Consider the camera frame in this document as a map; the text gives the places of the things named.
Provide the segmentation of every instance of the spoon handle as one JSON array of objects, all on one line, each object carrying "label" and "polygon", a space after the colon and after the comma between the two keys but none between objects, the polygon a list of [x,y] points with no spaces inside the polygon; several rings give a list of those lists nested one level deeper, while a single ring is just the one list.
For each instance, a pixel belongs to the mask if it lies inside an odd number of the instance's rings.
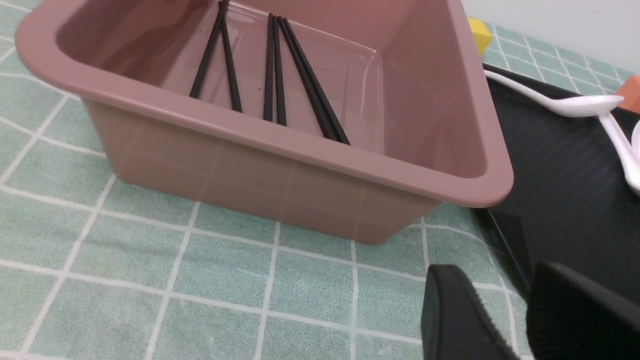
[{"label": "spoon handle", "polygon": [[503,84],[504,86],[510,87],[511,89],[521,93],[522,95],[537,101],[538,103],[540,103],[542,106],[548,108],[548,103],[549,103],[549,98],[542,95],[541,93],[532,90],[526,86],[524,86],[523,84],[520,84],[517,81],[513,81],[509,78],[507,78],[506,76],[502,76],[500,74],[496,74],[495,72],[492,71],[488,71],[485,70],[484,71],[484,75],[494,81],[497,81],[500,84]]},{"label": "spoon handle", "polygon": [[618,157],[620,157],[627,181],[640,181],[640,160],[616,119],[611,113],[605,113],[598,116],[598,120],[600,120],[602,127],[609,135],[613,147],[616,149]]}]

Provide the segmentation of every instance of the white wall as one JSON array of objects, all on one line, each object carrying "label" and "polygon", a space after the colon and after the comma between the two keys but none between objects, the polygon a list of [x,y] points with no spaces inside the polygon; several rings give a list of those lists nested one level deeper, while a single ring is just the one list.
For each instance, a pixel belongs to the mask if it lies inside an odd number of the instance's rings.
[{"label": "white wall", "polygon": [[640,74],[640,0],[462,0],[467,15]]}]

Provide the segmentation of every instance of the orange block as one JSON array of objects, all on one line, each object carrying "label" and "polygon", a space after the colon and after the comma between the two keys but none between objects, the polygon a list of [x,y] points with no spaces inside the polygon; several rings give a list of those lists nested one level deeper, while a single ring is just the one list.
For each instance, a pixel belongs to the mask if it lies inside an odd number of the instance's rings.
[{"label": "orange block", "polygon": [[632,76],[622,84],[616,95],[624,96],[620,107],[640,113],[640,76]]}]

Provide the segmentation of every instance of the green checkered tablecloth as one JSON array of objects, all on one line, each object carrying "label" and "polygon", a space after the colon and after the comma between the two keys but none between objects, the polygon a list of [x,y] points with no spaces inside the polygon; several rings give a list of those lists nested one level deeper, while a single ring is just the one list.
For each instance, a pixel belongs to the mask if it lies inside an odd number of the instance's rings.
[{"label": "green checkered tablecloth", "polygon": [[[38,2],[0,0],[0,358],[422,359],[430,263],[460,266],[531,358],[507,259],[468,209],[369,247],[117,180],[79,99],[20,64]],[[492,65],[582,94],[630,75],[490,29]]]}]

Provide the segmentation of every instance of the yellow block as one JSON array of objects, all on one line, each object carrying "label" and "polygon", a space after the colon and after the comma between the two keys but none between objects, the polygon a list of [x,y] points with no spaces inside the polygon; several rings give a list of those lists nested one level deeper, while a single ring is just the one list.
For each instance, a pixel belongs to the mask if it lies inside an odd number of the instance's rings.
[{"label": "yellow block", "polygon": [[480,55],[484,52],[489,43],[491,42],[491,33],[489,29],[486,28],[486,25],[478,19],[473,19],[471,17],[467,18],[469,20],[469,26],[471,27],[471,32],[474,34],[474,39],[476,40],[476,47],[478,48],[478,52]]}]

